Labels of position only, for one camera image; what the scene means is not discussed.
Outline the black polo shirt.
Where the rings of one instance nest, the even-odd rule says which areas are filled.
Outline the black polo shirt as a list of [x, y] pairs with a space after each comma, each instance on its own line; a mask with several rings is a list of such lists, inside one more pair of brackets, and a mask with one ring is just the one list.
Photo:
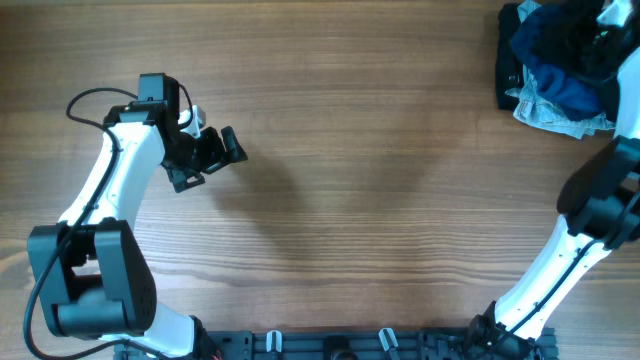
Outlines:
[[639, 47], [639, 1], [567, 1], [536, 40], [539, 58], [589, 84], [614, 78]]

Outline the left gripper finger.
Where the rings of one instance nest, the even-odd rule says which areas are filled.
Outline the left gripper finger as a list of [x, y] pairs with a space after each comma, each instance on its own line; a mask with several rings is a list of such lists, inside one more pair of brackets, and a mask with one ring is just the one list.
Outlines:
[[224, 159], [227, 163], [239, 163], [248, 160], [248, 155], [240, 145], [231, 126], [224, 127], [221, 130], [221, 135], [225, 147]]
[[210, 175], [230, 163], [230, 153], [228, 151], [213, 152], [208, 159], [203, 161], [200, 172]]

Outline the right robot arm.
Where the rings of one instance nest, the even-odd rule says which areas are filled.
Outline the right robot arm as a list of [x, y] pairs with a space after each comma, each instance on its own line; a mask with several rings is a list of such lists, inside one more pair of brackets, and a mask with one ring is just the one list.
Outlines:
[[468, 328], [464, 359], [544, 359], [544, 325], [597, 262], [639, 238], [639, 4], [565, 1], [540, 6], [511, 38], [538, 93], [571, 120], [604, 116], [614, 136], [565, 183], [559, 217], [520, 281]]

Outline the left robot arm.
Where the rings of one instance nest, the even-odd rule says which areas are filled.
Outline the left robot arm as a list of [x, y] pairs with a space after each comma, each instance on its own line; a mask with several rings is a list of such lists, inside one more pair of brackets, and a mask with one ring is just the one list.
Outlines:
[[134, 237], [145, 189], [156, 167], [176, 192], [203, 183], [246, 160], [232, 127], [204, 127], [198, 107], [178, 113], [163, 102], [113, 107], [99, 128], [100, 155], [81, 193], [54, 225], [35, 227], [27, 241], [36, 283], [23, 321], [26, 347], [34, 341], [34, 309], [42, 308], [57, 337], [95, 340], [78, 358], [108, 347], [133, 348], [159, 359], [218, 359], [202, 323], [157, 299], [153, 275]]

